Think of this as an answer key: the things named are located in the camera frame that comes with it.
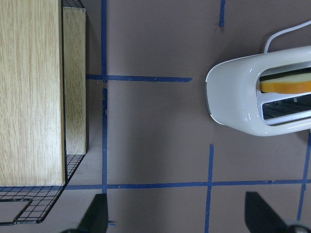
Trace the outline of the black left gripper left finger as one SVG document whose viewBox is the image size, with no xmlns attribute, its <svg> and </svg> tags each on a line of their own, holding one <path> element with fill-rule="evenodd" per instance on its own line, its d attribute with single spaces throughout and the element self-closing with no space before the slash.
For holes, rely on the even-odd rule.
<svg viewBox="0 0 311 233">
<path fill-rule="evenodd" d="M 108 228 L 107 194 L 96 194 L 80 221 L 79 233 L 105 233 Z"/>
</svg>

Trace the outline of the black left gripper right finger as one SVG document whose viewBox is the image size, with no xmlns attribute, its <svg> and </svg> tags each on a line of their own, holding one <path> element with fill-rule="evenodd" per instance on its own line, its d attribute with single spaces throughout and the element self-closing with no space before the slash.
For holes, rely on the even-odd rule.
<svg viewBox="0 0 311 233">
<path fill-rule="evenodd" d="M 257 192 L 246 192 L 244 220 L 251 233 L 290 233 L 291 228 Z"/>
</svg>

